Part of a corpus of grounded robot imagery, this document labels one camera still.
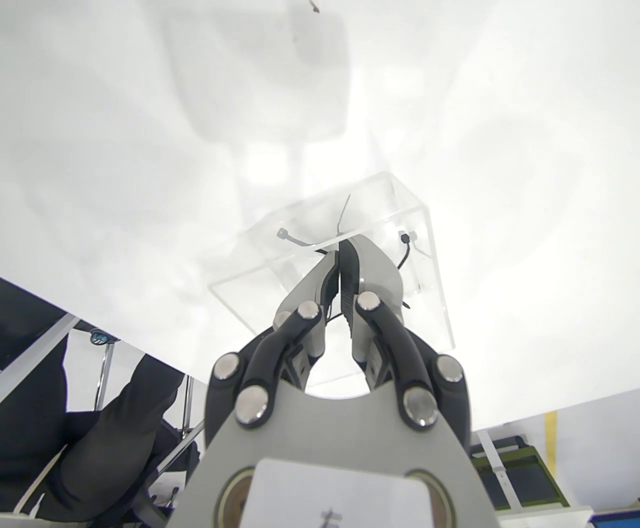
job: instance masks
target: white label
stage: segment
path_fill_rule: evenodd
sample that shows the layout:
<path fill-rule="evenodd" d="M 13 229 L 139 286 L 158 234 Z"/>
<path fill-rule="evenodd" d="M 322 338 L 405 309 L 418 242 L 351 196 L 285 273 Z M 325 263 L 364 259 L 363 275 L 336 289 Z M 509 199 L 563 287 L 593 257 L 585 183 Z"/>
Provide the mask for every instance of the white label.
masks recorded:
<path fill-rule="evenodd" d="M 414 479 L 265 458 L 241 528 L 433 528 L 431 498 Z"/>

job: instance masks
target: white table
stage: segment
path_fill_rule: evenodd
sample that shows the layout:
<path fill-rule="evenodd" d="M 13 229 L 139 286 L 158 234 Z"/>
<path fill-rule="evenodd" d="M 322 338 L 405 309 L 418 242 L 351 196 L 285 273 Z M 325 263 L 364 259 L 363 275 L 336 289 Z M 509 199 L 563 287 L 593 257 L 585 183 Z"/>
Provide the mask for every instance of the white table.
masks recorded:
<path fill-rule="evenodd" d="M 207 381 L 251 336 L 199 255 L 390 170 L 476 429 L 640 387 L 640 4 L 314 1 L 4 4 L 0 276 Z"/>

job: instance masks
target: black cable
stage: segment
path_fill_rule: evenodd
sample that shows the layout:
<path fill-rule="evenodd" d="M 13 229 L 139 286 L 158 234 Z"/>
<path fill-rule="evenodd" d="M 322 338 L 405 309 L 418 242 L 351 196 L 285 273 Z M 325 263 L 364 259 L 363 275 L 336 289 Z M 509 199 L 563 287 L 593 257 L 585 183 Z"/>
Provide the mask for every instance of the black cable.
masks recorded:
<path fill-rule="evenodd" d="M 411 244 L 410 244 L 409 235 L 404 233 L 400 237 L 400 240 L 402 240 L 402 242 L 404 242 L 406 244 L 406 251 L 404 253 L 404 257 L 402 257 L 402 260 L 400 261 L 400 264 L 398 264 L 398 269 L 400 269 L 404 265 L 406 260 L 409 258 L 409 252 L 411 251 Z"/>

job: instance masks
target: clear plastic box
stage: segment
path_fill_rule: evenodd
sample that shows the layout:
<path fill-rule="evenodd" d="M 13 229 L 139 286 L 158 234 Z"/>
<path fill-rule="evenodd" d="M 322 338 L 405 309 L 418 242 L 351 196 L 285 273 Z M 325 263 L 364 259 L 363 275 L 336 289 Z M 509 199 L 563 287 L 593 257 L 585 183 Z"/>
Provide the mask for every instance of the clear plastic box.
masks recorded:
<path fill-rule="evenodd" d="M 402 233 L 411 239 L 409 257 L 400 270 L 404 301 L 410 306 L 403 308 L 405 326 L 437 352 L 450 351 L 454 341 L 429 211 L 390 173 L 268 214 L 237 238 L 230 254 L 210 261 L 209 290 L 258 334 L 271 326 L 285 296 L 320 261 L 316 249 L 337 249 L 339 241 L 363 234 L 399 263 L 406 251 Z M 333 313 L 337 307 L 339 295 Z"/>

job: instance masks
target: blue object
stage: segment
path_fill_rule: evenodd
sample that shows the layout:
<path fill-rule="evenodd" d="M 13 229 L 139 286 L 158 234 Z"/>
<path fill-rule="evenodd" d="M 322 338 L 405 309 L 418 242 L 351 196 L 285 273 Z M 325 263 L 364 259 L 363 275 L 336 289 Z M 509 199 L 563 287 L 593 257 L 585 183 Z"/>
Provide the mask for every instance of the blue object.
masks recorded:
<path fill-rule="evenodd" d="M 640 528 L 640 511 L 594 515 L 591 522 L 596 528 Z"/>
<path fill-rule="evenodd" d="M 111 340 L 111 337 L 104 332 L 94 330 L 91 332 L 89 340 L 94 345 L 106 345 Z"/>

